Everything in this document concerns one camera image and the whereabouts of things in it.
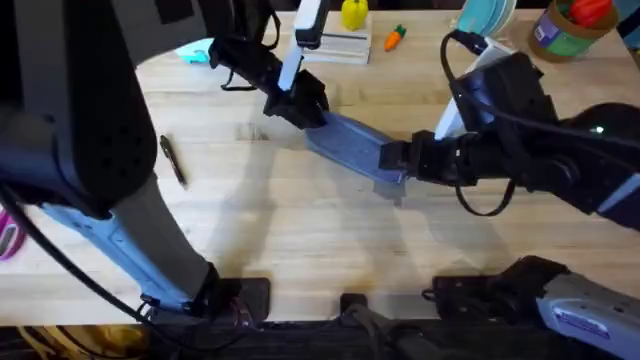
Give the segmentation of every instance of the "orange carrot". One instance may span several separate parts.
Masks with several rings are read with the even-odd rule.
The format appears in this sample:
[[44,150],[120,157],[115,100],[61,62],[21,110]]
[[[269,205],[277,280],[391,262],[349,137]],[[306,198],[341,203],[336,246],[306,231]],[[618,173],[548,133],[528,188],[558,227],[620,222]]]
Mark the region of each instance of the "orange carrot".
[[407,29],[402,27],[402,25],[396,26],[396,28],[387,36],[387,40],[384,42],[384,51],[391,51],[398,46],[400,41],[404,38],[404,34],[407,32]]

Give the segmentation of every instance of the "wooden table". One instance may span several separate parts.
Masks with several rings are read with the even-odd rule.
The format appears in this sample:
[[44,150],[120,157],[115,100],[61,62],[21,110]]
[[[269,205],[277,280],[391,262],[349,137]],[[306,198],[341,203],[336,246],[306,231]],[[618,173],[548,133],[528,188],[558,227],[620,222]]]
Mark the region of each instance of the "wooden table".
[[[327,85],[334,111],[409,138],[433,129],[449,101],[437,49],[457,14],[374,13],[368,66],[305,66]],[[507,42],[526,50],[523,39],[539,14],[518,11]],[[338,14],[330,19],[337,21]],[[282,20],[280,57],[292,14]],[[385,53],[384,38],[398,23],[408,28],[407,37]],[[458,72],[473,60],[459,46],[452,45],[450,54]],[[640,75],[614,33],[581,61],[535,63],[546,73],[542,84],[561,116],[605,101],[640,105]],[[190,183],[184,191],[159,155],[156,172],[166,202],[193,246],[223,276],[271,278],[272,320],[326,319],[345,291],[377,294],[387,313],[398,315],[407,307],[402,295],[419,293],[436,274],[496,273],[527,254],[640,297],[638,233],[545,194],[518,192],[493,219],[467,214],[453,190],[438,185],[410,181],[403,198],[382,197],[371,181],[307,151],[303,134],[286,121],[263,116],[264,95],[222,92],[227,74],[186,65],[173,54],[138,70],[156,130],[175,141]],[[504,182],[485,181],[467,193],[475,206],[489,209],[503,190]],[[30,213],[91,276],[139,304],[136,284],[88,241],[37,209]],[[131,321],[33,242],[0,263],[0,294],[2,325]]]

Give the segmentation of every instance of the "yellow object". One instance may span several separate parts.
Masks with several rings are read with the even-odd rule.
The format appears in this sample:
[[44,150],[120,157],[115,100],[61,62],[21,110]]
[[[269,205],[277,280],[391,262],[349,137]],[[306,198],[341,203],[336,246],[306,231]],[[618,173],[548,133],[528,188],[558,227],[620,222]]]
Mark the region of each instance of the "yellow object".
[[344,27],[355,31],[364,25],[369,13],[369,5],[367,0],[344,0],[341,13]]
[[18,331],[42,360],[136,360],[139,357],[126,354],[144,352],[148,342],[146,329],[135,325],[37,326]]

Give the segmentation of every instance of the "cable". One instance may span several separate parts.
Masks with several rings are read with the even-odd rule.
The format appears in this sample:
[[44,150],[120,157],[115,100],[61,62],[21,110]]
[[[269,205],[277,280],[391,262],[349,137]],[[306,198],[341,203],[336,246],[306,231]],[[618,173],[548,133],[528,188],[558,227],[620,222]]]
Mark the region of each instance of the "cable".
[[[271,51],[278,47],[278,43],[280,42],[280,18],[273,7],[271,7],[271,18],[273,19],[273,24],[276,27],[276,39],[273,44],[267,46],[267,50]],[[232,68],[229,68],[229,77],[227,78],[227,82],[223,85],[220,85],[220,89],[224,91],[254,91],[257,88],[253,85],[249,86],[229,86],[231,81],[233,81],[233,75],[235,71]]]
[[513,193],[515,192],[515,189],[516,189],[516,182],[515,180],[510,179],[509,183],[507,184],[507,188],[504,191],[504,195],[502,196],[502,201],[500,201],[500,204],[498,204],[498,207],[496,207],[495,209],[487,213],[478,212],[476,209],[471,207],[467,199],[464,197],[464,193],[462,192],[462,186],[460,182],[456,183],[456,197],[458,198],[458,202],[460,203],[460,205],[462,205],[462,207],[465,210],[472,213],[473,215],[482,216],[482,217],[491,217],[491,216],[499,215],[500,213],[502,213],[502,211],[504,211],[504,209],[507,208],[507,206],[509,206],[511,199],[513,198]]
[[464,98],[465,100],[471,102],[474,106],[476,106],[478,109],[484,112],[490,113],[501,119],[509,120],[511,122],[517,123],[522,126],[526,126],[529,128],[533,128],[533,129],[537,129],[545,132],[568,135],[568,136],[578,137],[578,138],[587,139],[587,140],[596,140],[596,141],[605,142],[609,144],[627,146],[627,147],[634,148],[635,150],[640,150],[640,144],[635,141],[631,141],[631,140],[627,140],[627,139],[623,139],[615,136],[602,136],[596,133],[544,124],[544,123],[526,119],[514,114],[506,113],[492,105],[489,105],[480,101],[479,99],[474,97],[472,94],[470,94],[462,85],[460,85],[456,77],[453,75],[453,72],[451,71],[451,66],[449,65],[449,60],[447,59],[447,44],[449,43],[450,39],[455,39],[456,41],[464,45],[467,49],[470,49],[472,52],[476,54],[478,53],[479,50],[483,49],[483,44],[484,44],[484,47],[486,48],[486,41],[482,36],[478,34],[466,33],[464,31],[460,31],[457,29],[451,31],[450,33],[445,35],[445,37],[442,39],[442,43],[440,44],[440,62],[442,64],[442,70],[444,71],[447,77],[447,80],[449,81],[449,84],[455,90],[454,96]]
[[198,353],[198,354],[215,354],[218,351],[229,347],[242,338],[242,335],[232,339],[231,341],[211,348],[198,348],[177,340],[168,335],[162,328],[156,324],[147,320],[143,315],[138,314],[134,309],[129,307],[122,300],[115,297],[111,292],[98,284],[95,280],[89,277],[82,269],[75,265],[69,258],[62,253],[31,221],[31,219],[25,214],[20,206],[18,206],[15,198],[10,193],[6,185],[0,184],[0,204],[4,207],[5,211],[11,215],[13,220],[20,226],[27,234],[44,250],[49,256],[51,256],[60,266],[67,270],[73,277],[78,279],[83,285],[88,287],[91,291],[96,293],[102,299],[109,304],[113,305],[123,313],[131,316],[136,321],[147,326],[153,333],[155,333],[164,342],[181,348],[185,351]]
[[89,355],[90,357],[97,357],[100,359],[110,359],[110,360],[129,360],[129,359],[137,359],[137,358],[141,358],[144,356],[144,354],[140,354],[140,355],[131,355],[131,356],[114,356],[114,355],[105,355],[105,354],[100,354],[94,350],[91,350],[90,348],[88,348],[85,344],[81,343],[78,339],[76,339],[73,335],[71,335],[71,333],[69,333],[69,331],[67,329],[65,329],[62,326],[58,326],[56,325],[56,329],[58,331],[60,331],[60,333],[62,333],[62,335],[64,335],[64,337],[66,337],[69,341],[71,341],[73,343],[73,345],[77,346],[80,350],[82,350],[83,352],[85,352],[87,355]]
[[229,69],[229,78],[227,79],[227,82],[225,84],[220,85],[220,89],[224,90],[224,91],[254,91],[257,88],[253,85],[249,85],[249,86],[229,86],[229,84],[231,84],[231,81],[233,80],[233,75],[235,74],[235,71],[233,71],[233,69]]
[[313,334],[317,334],[320,333],[324,330],[327,330],[329,328],[331,328],[333,325],[337,324],[340,322],[340,320],[342,319],[342,315],[339,315],[338,317],[328,320],[326,323],[317,326],[317,327],[313,327],[311,329],[295,329],[295,330],[290,330],[290,329],[282,329],[282,330],[277,330],[277,329],[265,329],[265,328],[258,328],[258,327],[252,327],[249,328],[251,330],[254,330],[256,332],[259,332],[261,334],[295,334],[295,335],[313,335]]

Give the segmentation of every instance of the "black pen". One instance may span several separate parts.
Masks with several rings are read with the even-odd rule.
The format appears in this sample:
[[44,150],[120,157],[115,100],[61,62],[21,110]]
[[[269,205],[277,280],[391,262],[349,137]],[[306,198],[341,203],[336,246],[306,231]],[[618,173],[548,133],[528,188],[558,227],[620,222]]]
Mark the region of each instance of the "black pen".
[[173,168],[173,172],[176,174],[176,177],[178,178],[178,182],[183,187],[186,188],[187,180],[185,179],[184,174],[182,173],[182,170],[180,170],[180,166],[178,165],[176,154],[173,151],[173,147],[171,146],[169,139],[167,139],[167,137],[164,135],[160,135],[160,148],[162,149],[164,156],[166,156],[167,159],[169,159],[169,162],[171,163],[171,167]]

